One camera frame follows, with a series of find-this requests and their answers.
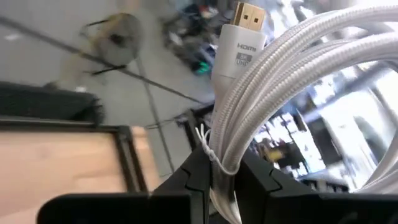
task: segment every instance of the gray floor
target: gray floor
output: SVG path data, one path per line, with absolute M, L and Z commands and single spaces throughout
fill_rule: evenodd
M 141 59 L 148 79 L 177 90 L 203 102 L 214 98 L 209 77 L 194 76 L 179 59 L 165 49 L 160 36 L 160 17 L 175 11 L 166 0 L 129 0 L 127 7 L 139 18 L 144 27 L 144 43 Z M 104 19 L 120 11 L 116 1 L 111 0 L 2 0 L 0 16 L 8 17 L 31 29 L 38 30 L 75 47 L 87 45 L 78 36 L 80 28 L 87 23 Z M 89 92 L 97 94 L 106 107 L 107 124 L 146 126 L 154 124 L 149 97 L 144 83 L 121 72 L 108 72 L 100 77 L 89 77 L 82 71 L 98 65 L 45 42 L 21 34 L 17 30 L 0 26 L 0 80 L 43 85 L 62 77 L 62 86 L 74 89 L 84 85 Z M 139 73 L 136 62 L 129 69 Z M 198 106 L 173 93 L 156 86 L 149 86 L 160 120 L 169 119 L 185 109 Z M 189 155 L 190 149 L 183 130 L 175 123 L 162 127 L 172 165 L 167 160 L 165 147 L 158 129 L 149 130 L 150 143 L 154 150 L 159 174 L 166 179 L 172 167 L 178 167 Z

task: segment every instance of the hdmi logo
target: hdmi logo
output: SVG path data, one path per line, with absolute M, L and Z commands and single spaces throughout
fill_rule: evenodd
M 244 44 L 240 44 L 240 43 L 238 43 L 238 47 L 239 47 L 240 49 L 243 49 L 243 50 L 250 50 L 250 51 L 253 51 L 253 52 L 256 52 L 256 50 L 257 50 L 255 47 L 251 47 L 251 46 L 244 45 Z

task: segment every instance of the concrete floor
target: concrete floor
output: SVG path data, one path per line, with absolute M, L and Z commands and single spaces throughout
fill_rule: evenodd
M 209 77 L 194 76 L 179 59 L 164 48 L 160 36 L 160 17 L 175 13 L 167 0 L 126 0 L 123 10 L 135 15 L 144 28 L 141 59 L 148 79 L 177 90 L 202 102 L 214 98 Z M 31 29 L 75 47 L 87 45 L 78 32 L 84 24 L 102 20 L 119 12 L 119 2 L 111 0 L 2 0 L 0 16 L 8 17 Z M 144 83 L 121 72 L 108 72 L 98 77 L 82 73 L 98 67 L 45 42 L 0 26 L 0 80 L 43 85 L 62 78 L 62 86 L 74 89 L 84 85 L 98 95 L 106 109 L 106 124 L 147 126 L 154 124 L 149 97 Z M 128 69 L 138 74 L 136 62 Z M 185 109 L 198 106 L 156 86 L 149 86 L 160 120 L 169 119 Z M 190 148 L 182 129 L 175 123 L 162 127 L 172 166 L 177 168 L 189 155 Z M 159 174 L 166 179 L 172 168 L 159 130 L 148 130 Z

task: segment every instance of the gold-plated connector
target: gold-plated connector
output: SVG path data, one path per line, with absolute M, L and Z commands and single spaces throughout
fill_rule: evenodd
M 260 7 L 244 2 L 238 2 L 232 25 L 244 27 L 254 31 L 261 30 L 266 11 Z

